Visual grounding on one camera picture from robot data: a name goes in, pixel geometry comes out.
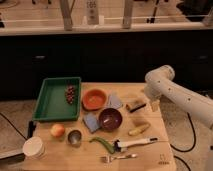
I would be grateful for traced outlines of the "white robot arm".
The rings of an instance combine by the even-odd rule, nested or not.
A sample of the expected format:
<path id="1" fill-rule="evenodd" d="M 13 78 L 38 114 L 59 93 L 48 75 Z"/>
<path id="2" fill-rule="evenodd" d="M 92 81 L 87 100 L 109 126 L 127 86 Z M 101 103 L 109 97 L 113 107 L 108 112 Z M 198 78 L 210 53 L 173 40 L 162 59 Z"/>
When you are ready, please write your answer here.
<path id="1" fill-rule="evenodd" d="M 182 110 L 194 115 L 207 128 L 213 130 L 213 100 L 173 82 L 175 71 L 170 65 L 163 65 L 145 75 L 146 96 L 155 100 L 166 96 Z"/>

